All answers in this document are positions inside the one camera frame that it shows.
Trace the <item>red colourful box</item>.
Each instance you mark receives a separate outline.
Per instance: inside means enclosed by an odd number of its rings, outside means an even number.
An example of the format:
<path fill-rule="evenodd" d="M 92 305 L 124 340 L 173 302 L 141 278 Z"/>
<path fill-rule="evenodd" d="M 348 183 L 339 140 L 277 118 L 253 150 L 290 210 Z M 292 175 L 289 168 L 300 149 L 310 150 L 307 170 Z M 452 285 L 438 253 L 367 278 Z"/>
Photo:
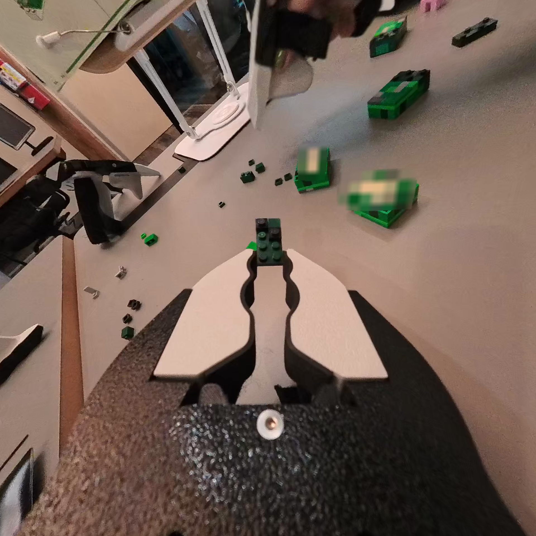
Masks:
<path fill-rule="evenodd" d="M 3 59 L 1 59 L 1 86 L 16 94 L 37 111 L 43 111 L 50 103 L 49 97 Z"/>

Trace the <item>green lego face block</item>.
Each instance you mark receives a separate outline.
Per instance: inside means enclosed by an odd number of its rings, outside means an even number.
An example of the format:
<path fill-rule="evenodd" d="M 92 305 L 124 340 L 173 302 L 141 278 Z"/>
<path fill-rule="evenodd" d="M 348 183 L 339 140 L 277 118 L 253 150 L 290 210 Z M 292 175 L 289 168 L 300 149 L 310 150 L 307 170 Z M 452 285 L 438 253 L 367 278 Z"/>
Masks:
<path fill-rule="evenodd" d="M 366 171 L 348 183 L 345 205 L 354 214 L 389 229 L 416 206 L 420 185 L 401 169 Z"/>
<path fill-rule="evenodd" d="M 313 191 L 330 186 L 331 153 L 328 147 L 305 147 L 298 151 L 294 184 L 298 192 Z"/>

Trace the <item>dark green lego assembly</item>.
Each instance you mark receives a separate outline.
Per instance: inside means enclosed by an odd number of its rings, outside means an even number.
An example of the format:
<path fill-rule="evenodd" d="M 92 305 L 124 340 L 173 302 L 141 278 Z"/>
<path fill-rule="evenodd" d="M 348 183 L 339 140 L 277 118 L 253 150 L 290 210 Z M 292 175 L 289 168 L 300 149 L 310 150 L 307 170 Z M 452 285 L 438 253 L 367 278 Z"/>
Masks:
<path fill-rule="evenodd" d="M 282 227 L 268 228 L 266 232 L 256 232 L 256 242 L 256 264 L 258 267 L 283 265 L 284 249 Z"/>

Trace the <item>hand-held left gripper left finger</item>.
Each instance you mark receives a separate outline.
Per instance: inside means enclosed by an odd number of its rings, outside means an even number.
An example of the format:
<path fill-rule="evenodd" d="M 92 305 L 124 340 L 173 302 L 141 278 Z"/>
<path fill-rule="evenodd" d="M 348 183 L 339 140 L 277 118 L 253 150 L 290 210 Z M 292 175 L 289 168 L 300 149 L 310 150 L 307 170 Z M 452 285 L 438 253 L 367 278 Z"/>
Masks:
<path fill-rule="evenodd" d="M 207 384 L 219 385 L 236 403 L 256 364 L 251 313 L 256 252 L 245 249 L 201 278 L 191 289 L 155 366 L 159 381 L 186 383 L 185 404 Z"/>

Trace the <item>dark green flat lego plate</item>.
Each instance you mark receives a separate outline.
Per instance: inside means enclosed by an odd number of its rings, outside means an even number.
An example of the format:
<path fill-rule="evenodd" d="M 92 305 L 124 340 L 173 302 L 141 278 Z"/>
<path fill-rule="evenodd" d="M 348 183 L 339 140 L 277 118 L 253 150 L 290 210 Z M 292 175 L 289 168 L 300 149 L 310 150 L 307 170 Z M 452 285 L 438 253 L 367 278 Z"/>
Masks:
<path fill-rule="evenodd" d="M 498 20 L 495 18 L 486 17 L 479 23 L 476 23 L 462 32 L 454 35 L 451 40 L 452 46 L 456 48 L 464 48 L 465 46 L 489 35 L 497 29 Z"/>

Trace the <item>green lego block dark studs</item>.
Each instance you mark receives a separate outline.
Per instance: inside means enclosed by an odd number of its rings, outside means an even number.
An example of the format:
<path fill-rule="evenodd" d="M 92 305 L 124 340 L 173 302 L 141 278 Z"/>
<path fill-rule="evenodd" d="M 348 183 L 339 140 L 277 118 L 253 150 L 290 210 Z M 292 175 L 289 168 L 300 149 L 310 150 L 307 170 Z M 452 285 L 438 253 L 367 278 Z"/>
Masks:
<path fill-rule="evenodd" d="M 406 70 L 397 73 L 367 102 L 370 119 L 397 119 L 428 90 L 430 70 Z"/>

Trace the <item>small grey monitor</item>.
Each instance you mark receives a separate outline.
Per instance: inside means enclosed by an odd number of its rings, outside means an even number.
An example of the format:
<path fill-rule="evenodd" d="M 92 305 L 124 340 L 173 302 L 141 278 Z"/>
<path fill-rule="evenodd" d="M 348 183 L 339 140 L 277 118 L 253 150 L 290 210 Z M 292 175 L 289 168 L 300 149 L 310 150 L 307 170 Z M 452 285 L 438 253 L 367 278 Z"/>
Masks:
<path fill-rule="evenodd" d="M 2 143 L 17 151 L 20 150 L 23 145 L 27 145 L 34 150 L 35 147 L 28 142 L 28 139 L 34 132 L 35 126 L 1 104 Z"/>

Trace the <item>scattered small dark lego pieces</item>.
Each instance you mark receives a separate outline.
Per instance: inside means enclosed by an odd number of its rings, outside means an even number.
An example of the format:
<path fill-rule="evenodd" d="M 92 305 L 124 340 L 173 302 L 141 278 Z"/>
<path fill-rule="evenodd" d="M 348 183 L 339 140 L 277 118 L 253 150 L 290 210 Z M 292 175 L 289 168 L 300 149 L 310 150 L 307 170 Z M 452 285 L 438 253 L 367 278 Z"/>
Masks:
<path fill-rule="evenodd" d="M 177 206 L 189 211 L 220 213 L 232 209 L 283 216 L 293 200 L 291 184 L 262 162 L 253 166 L 242 160 L 201 162 L 176 187 Z"/>

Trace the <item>dark green lego cube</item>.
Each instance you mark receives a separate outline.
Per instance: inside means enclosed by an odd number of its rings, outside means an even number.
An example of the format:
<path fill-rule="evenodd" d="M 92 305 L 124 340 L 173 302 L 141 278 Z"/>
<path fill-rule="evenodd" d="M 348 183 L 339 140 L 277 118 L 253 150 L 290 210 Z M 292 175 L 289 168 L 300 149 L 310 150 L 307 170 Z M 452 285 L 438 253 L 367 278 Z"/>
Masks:
<path fill-rule="evenodd" d="M 369 43 L 370 58 L 391 53 L 399 48 L 407 33 L 407 17 L 382 24 Z"/>

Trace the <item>person's right hand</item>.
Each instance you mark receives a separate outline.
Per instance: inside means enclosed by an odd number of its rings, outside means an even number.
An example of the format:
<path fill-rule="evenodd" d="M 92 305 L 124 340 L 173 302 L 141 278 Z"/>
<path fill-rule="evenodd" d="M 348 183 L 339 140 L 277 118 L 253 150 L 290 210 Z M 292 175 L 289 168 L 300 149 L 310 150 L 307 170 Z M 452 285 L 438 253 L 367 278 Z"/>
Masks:
<path fill-rule="evenodd" d="M 327 19 L 332 26 L 331 38 L 351 37 L 355 27 L 354 9 L 358 1 L 288 1 L 287 9 L 316 19 Z"/>

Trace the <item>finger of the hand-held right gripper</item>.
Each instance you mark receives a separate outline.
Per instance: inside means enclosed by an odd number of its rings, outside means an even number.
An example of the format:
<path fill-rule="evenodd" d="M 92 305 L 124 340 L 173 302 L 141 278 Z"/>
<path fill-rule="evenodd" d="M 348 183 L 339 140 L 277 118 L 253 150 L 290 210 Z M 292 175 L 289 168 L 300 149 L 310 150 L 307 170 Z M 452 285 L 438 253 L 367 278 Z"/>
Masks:
<path fill-rule="evenodd" d="M 260 129 L 276 68 L 277 2 L 255 1 L 250 24 L 249 115 Z"/>

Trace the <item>white book stand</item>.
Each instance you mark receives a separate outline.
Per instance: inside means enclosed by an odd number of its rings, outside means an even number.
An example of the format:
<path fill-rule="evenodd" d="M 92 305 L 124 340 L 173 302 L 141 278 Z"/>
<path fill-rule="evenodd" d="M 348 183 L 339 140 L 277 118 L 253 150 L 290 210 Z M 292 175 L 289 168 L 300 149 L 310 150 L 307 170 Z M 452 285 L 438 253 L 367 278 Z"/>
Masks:
<path fill-rule="evenodd" d="M 80 68 L 136 65 L 182 132 L 175 155 L 206 161 L 250 120 L 248 16 L 243 1 L 126 1 Z"/>

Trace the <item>black device with pale grip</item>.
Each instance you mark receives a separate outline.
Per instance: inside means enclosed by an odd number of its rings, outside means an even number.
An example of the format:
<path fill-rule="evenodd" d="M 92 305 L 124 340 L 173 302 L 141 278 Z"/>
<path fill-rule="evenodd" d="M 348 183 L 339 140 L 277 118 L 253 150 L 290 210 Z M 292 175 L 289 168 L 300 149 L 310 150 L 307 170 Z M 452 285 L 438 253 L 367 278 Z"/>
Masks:
<path fill-rule="evenodd" d="M 88 240 L 93 245 L 120 236 L 124 225 L 114 216 L 112 194 L 131 191 L 142 199 L 142 177 L 161 173 L 143 164 L 121 160 L 65 160 L 58 166 L 57 179 L 73 180 L 75 197 Z"/>

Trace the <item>open lego instruction booklet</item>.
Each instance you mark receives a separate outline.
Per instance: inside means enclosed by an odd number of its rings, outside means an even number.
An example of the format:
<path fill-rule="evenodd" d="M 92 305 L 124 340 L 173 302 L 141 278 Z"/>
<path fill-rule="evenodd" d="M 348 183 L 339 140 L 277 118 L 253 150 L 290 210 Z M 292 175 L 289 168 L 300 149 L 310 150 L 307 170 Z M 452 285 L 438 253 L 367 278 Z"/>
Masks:
<path fill-rule="evenodd" d="M 1 1 L 1 48 L 58 91 L 138 1 Z"/>

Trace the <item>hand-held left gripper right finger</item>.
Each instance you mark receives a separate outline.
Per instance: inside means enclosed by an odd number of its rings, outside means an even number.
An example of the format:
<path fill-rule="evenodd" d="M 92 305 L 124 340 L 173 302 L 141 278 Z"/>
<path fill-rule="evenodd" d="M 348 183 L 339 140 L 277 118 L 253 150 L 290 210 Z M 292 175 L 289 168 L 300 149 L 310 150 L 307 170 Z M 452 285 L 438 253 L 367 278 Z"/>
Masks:
<path fill-rule="evenodd" d="M 388 372 L 346 286 L 295 249 L 285 258 L 285 371 L 312 399 L 386 381 Z"/>

